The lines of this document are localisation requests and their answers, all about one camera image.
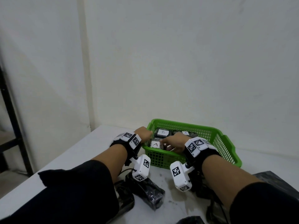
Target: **black shirt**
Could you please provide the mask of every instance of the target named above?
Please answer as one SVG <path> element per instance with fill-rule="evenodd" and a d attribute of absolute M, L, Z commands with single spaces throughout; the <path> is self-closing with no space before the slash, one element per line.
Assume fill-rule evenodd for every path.
<path fill-rule="evenodd" d="M 47 187 L 3 223 L 106 223 L 119 209 L 111 175 L 95 160 L 71 170 L 39 173 Z M 230 220 L 237 223 L 298 222 L 299 201 L 257 182 L 243 188 L 230 207 Z"/>

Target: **hand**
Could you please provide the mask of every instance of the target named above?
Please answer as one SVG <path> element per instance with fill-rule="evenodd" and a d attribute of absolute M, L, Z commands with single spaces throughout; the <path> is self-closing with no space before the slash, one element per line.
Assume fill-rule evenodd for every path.
<path fill-rule="evenodd" d="M 139 137 L 141 138 L 141 143 L 149 140 L 152 135 L 152 131 L 147 130 L 145 127 L 138 128 L 136 131 L 134 131 L 134 133 L 139 135 Z"/>
<path fill-rule="evenodd" d="M 173 150 L 176 153 L 182 153 L 185 149 L 185 143 L 190 139 L 187 135 L 182 132 L 177 132 L 173 136 L 166 137 L 160 141 L 160 143 L 166 144 L 167 151 Z"/>

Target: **green plastic basket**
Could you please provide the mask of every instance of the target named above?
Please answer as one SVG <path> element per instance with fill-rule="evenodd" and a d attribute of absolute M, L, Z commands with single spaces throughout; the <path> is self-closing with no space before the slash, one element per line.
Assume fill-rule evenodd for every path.
<path fill-rule="evenodd" d="M 153 119 L 148 124 L 147 129 L 154 132 L 158 127 L 170 130 L 195 132 L 199 137 L 207 139 L 212 145 L 214 145 L 224 159 L 238 167 L 242 166 L 242 161 L 237 156 L 233 143 L 226 135 L 223 135 L 222 132 L 216 128 L 174 122 L 164 119 Z M 169 169 L 170 164 L 175 161 L 180 161 L 181 163 L 186 162 L 185 157 L 182 155 L 158 148 L 151 148 L 149 145 L 150 140 L 144 143 L 142 147 L 145 150 L 145 154 L 151 159 L 151 166 Z"/>

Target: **white wall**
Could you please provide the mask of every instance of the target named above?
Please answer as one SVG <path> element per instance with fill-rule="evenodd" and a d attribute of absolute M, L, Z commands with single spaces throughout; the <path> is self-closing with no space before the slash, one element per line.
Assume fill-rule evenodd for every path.
<path fill-rule="evenodd" d="M 95 126 L 154 118 L 299 157 L 299 0 L 85 0 Z"/>
<path fill-rule="evenodd" d="M 76 0 L 0 0 L 0 50 L 39 170 L 90 132 Z"/>

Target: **white table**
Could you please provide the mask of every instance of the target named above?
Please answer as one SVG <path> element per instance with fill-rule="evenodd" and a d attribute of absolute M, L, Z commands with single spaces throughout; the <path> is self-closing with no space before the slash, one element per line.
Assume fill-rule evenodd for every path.
<path fill-rule="evenodd" d="M 126 130 L 125 128 L 102 125 L 40 171 L 76 167 L 106 150 L 112 139 Z M 237 154 L 243 162 L 242 168 L 249 173 L 271 170 L 299 190 L 299 160 L 245 150 L 237 150 Z M 151 166 L 149 177 L 166 192 L 162 207 L 153 211 L 139 197 L 134 196 L 134 208 L 114 223 L 140 223 L 141 220 L 145 224 L 176 223 L 181 218 L 192 215 L 201 216 L 207 223 L 205 212 L 209 205 L 208 200 L 197 198 L 191 192 L 182 193 L 175 189 L 169 170 Z M 44 188 L 38 174 L 34 174 L 0 199 L 0 219 L 15 212 Z"/>

